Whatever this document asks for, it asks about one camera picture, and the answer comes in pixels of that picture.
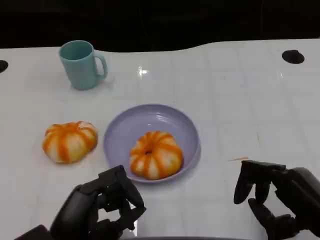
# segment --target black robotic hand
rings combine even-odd
[[[118,240],[123,230],[145,212],[144,201],[122,165],[78,185],[64,202],[48,230],[40,225],[16,240]],[[98,210],[119,210],[116,221],[98,221]]]
[[[276,196],[288,207],[290,214],[274,216],[265,206],[273,183]],[[310,230],[320,237],[320,182],[306,168],[286,169],[285,165],[253,160],[242,161],[241,172],[234,191],[234,203],[248,197],[255,184],[255,199],[248,200],[253,214],[265,228],[269,240],[291,238],[300,230]]]

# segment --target white tiled surface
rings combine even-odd
[[[304,54],[305,62],[284,62],[281,54],[290,49]],[[320,179],[319,51],[314,39],[102,52],[111,83],[76,91],[57,47],[0,49],[9,63],[0,74],[0,238],[13,239],[41,223],[49,227],[73,187],[108,168],[102,146],[108,123],[137,104],[160,103],[192,118],[202,156],[179,181],[138,185],[148,208],[138,236],[266,239],[247,203],[232,202],[241,164],[230,160],[248,156],[307,167]],[[97,148],[74,165],[51,163],[41,148],[46,128],[78,120],[97,127]],[[267,206],[275,214],[287,211],[274,193]],[[316,238],[303,232],[295,239]]]

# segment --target teal mug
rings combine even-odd
[[[91,89],[107,77],[106,59],[95,52],[94,47],[87,41],[67,42],[60,48],[59,55],[66,75],[75,89]],[[103,75],[98,73],[95,58],[102,62]]]

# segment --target pumpkin-shaped bun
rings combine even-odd
[[[93,150],[98,142],[95,127],[78,121],[53,124],[45,132],[42,148],[56,163],[74,163]]]
[[[177,173],[183,165],[183,153],[170,133],[150,131],[138,139],[130,152],[131,171],[149,180]]]

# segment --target purple plate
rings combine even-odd
[[[182,149],[183,166],[176,174],[147,180],[131,172],[130,151],[141,136],[151,131],[170,133]],[[135,106],[118,115],[104,134],[103,148],[110,167],[123,165],[128,178],[141,183],[159,183],[177,177],[193,168],[201,154],[199,135],[190,118],[181,111],[159,104]]]

